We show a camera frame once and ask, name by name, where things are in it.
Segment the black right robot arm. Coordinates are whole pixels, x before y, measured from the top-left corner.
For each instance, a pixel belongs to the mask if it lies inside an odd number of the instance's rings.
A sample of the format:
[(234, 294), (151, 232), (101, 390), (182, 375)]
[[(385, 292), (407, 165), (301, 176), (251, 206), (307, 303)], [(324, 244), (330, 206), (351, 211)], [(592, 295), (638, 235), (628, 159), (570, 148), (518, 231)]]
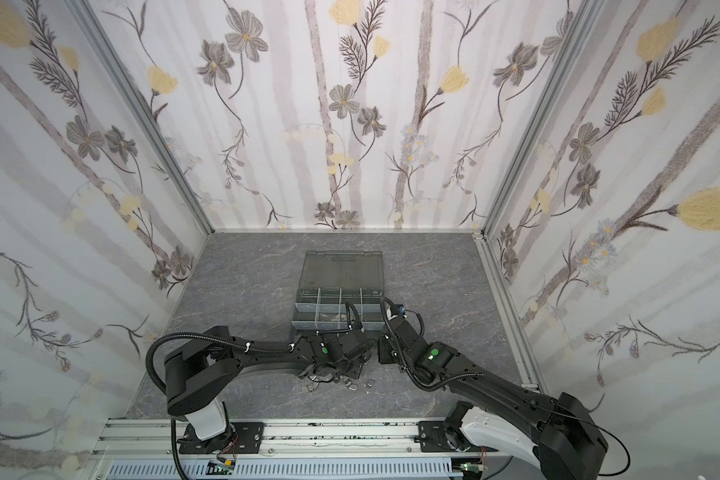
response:
[(596, 479), (609, 450), (604, 431), (582, 402), (534, 392), (474, 363), (456, 348), (429, 342), (403, 317), (385, 322), (385, 337), (410, 380), (423, 391), (442, 388), (493, 413), (531, 442), (530, 456), (547, 479)]

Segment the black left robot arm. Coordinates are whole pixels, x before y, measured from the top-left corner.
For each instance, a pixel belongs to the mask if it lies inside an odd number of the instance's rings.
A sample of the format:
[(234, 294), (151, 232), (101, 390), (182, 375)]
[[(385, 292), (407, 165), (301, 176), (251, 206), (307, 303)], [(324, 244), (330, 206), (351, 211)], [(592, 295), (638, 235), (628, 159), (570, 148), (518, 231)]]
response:
[(202, 444), (233, 436), (219, 395), (237, 377), (274, 371), (298, 378), (356, 378), (370, 351), (371, 342), (360, 329), (266, 342), (233, 336), (227, 327), (217, 326), (203, 333), (174, 332), (158, 338), (147, 350), (145, 367), (165, 395), (169, 417), (187, 421), (190, 440)]

